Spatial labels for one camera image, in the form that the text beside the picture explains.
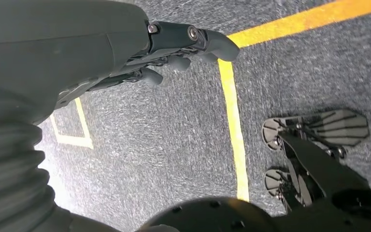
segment metal screw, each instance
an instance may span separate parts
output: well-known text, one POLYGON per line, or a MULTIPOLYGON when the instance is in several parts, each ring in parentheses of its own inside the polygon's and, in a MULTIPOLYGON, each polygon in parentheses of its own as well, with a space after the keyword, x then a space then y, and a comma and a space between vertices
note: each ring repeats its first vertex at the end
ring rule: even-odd
POLYGON ((148 33, 154 34, 154 33, 158 32, 158 27, 154 24, 150 24, 150 25, 147 26, 147 30, 148 30, 148 33))
POLYGON ((196 41, 198 39, 198 31, 195 26, 188 27, 188 36, 193 41, 196 41))
POLYGON ((339 147, 338 148, 338 152, 339 152, 339 154, 341 155, 341 158, 345 158, 346 157, 346 150, 345 150, 345 148, 343 148, 343 147, 339 147))
POLYGON ((277 145, 277 146, 280 146, 281 145, 278 137, 275 137, 273 141, 274 141, 274 144, 275 145, 277 145))
POLYGON ((282 196, 282 193, 280 192, 280 191, 277 191, 276 192, 276 198, 278 199, 278 200, 282 200, 284 197, 282 196))

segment mounting hole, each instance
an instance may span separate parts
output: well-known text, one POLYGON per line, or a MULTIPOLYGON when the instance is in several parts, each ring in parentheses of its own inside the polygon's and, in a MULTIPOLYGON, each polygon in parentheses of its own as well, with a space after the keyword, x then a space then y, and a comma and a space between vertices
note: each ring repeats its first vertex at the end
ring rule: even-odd
POLYGON ((183 208, 182 208, 181 206, 179 206, 179 207, 174 208, 174 209, 172 210, 172 212, 176 214, 176 213, 179 213, 182 209, 183 209, 183 208))
POLYGON ((233 221, 231 223, 231 229, 233 230, 240 230, 240 229, 243 229, 244 227, 245 225, 243 221, 233 221))
POLYGON ((210 203, 210 206, 211 206, 212 208, 218 208, 218 207, 220 207, 220 205, 221 205, 220 202, 211 202, 211 203, 210 203))
POLYGON ((346 219, 346 220, 344 221, 344 223, 345 223, 345 225, 347 225, 347 226, 352 226, 352 225, 353 225, 353 222, 352 222, 350 219, 346 219))

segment gray carpet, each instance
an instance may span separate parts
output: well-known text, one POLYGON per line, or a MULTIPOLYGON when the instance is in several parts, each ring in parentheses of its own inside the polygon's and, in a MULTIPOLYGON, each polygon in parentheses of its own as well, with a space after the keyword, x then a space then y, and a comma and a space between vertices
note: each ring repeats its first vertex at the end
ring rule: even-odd
MULTIPOLYGON (((323 1, 148 0, 150 19, 194 24, 227 34, 294 14, 323 1)), ((41 124, 56 202, 122 231, 196 197, 236 196, 224 94, 216 65, 194 59, 185 72, 159 68, 162 85, 124 84, 81 97, 94 150, 56 142, 41 124)), ((234 74, 247 155, 250 200, 272 215, 263 175, 283 165, 262 143, 271 116, 351 108, 371 129, 371 15, 244 48, 234 74)), ((76 106, 55 113, 62 134, 81 136, 76 106)), ((371 137, 347 163, 371 184, 371 137)))

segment black circular base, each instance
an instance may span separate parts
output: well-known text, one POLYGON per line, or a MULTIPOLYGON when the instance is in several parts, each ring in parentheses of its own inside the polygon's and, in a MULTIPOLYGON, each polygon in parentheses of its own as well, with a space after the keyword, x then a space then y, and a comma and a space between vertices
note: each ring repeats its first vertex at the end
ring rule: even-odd
POLYGON ((275 232, 271 216, 259 207, 228 197, 196 199, 178 204, 141 229, 167 225, 180 232, 275 232))

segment floor marking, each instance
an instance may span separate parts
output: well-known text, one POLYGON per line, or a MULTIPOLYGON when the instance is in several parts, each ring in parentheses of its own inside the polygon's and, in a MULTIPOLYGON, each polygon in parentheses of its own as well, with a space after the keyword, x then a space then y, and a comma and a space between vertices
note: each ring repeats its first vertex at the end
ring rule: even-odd
POLYGON ((92 139, 90 138, 89 128, 87 127, 85 114, 83 112, 82 102, 80 98, 75 99, 77 114, 79 115, 80 123, 82 124, 83 135, 84 137, 76 137, 76 136, 69 136, 59 134, 59 130, 57 129, 55 117, 50 115, 50 121, 52 122, 53 130, 55 131, 56 140, 58 143, 61 144, 69 144, 74 146, 83 146, 88 147, 90 149, 94 149, 92 139))
POLYGON ((371 13, 371 0, 338 0, 228 36, 238 47, 274 40, 371 13))
MULTIPOLYGON (((228 37, 239 48, 243 48, 370 13, 371 0, 338 0, 234 33, 228 37)), ((233 157, 237 175, 237 198, 249 201, 245 148, 232 63, 218 60, 218 65, 227 106, 229 133, 234 153, 233 157)))
POLYGON ((231 62, 218 60, 221 83, 227 106, 227 118, 232 150, 234 152, 235 172, 237 174, 237 198, 249 202, 248 176, 245 165, 245 147, 241 131, 240 113, 237 104, 237 90, 231 62))

